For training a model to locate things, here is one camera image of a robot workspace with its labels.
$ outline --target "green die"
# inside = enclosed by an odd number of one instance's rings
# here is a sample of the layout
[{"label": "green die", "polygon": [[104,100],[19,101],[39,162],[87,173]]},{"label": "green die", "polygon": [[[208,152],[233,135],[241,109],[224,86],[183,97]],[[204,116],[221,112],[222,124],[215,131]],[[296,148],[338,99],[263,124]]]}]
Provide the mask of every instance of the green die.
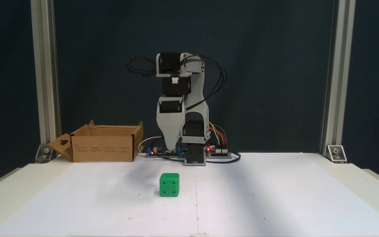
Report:
[{"label": "green die", "polygon": [[159,179],[161,197],[177,197],[179,194],[179,174],[163,173]]}]

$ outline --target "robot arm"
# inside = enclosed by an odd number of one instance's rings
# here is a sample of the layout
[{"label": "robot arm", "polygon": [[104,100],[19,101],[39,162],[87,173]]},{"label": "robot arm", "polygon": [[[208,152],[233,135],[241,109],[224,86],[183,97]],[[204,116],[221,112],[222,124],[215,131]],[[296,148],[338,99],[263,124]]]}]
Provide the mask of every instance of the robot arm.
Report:
[{"label": "robot arm", "polygon": [[[210,138],[209,107],[203,101],[204,66],[200,57],[188,53],[160,53],[156,56],[156,77],[162,78],[163,90],[156,121],[169,150],[176,146],[180,134],[182,142],[188,144],[204,145]],[[185,114],[189,112],[203,116],[201,128],[192,124],[191,128],[185,126]]]}]

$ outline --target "box flap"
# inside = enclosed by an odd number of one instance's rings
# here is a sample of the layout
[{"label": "box flap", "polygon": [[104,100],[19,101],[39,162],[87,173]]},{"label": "box flap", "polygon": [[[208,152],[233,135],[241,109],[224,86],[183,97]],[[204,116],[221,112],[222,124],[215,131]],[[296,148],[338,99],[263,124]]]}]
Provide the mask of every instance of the box flap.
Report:
[{"label": "box flap", "polygon": [[90,131],[88,129],[88,125],[85,124],[83,127],[75,130],[70,134],[70,136],[90,136]]},{"label": "box flap", "polygon": [[71,137],[67,133],[48,145],[60,154],[64,155],[66,158],[73,161],[71,153]]}]

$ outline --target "white paper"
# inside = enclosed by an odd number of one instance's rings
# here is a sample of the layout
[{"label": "white paper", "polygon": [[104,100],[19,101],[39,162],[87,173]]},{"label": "white paper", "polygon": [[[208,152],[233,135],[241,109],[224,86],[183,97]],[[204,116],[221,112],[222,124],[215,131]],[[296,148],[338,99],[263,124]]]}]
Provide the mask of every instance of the white paper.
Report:
[{"label": "white paper", "polygon": [[[74,163],[0,235],[379,236],[379,213],[305,154],[242,155],[206,167],[141,157]],[[177,198],[159,196],[164,172],[180,174]]]},{"label": "white paper", "polygon": [[[189,236],[197,232],[195,169],[181,163],[74,163],[0,226],[15,236]],[[162,173],[179,197],[160,197]]]},{"label": "white paper", "polygon": [[196,177],[211,236],[379,236],[379,213],[302,153],[246,153]]}]

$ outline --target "table surface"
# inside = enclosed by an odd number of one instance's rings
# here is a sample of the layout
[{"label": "table surface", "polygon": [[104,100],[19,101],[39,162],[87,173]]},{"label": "table surface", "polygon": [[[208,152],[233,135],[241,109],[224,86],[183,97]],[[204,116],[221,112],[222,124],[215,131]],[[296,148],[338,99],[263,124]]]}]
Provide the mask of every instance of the table surface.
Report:
[{"label": "table surface", "polygon": [[[379,212],[379,180],[353,164],[334,164],[319,154],[315,163]],[[47,164],[30,164],[0,182],[0,224],[65,171],[72,162],[59,157]]]}]

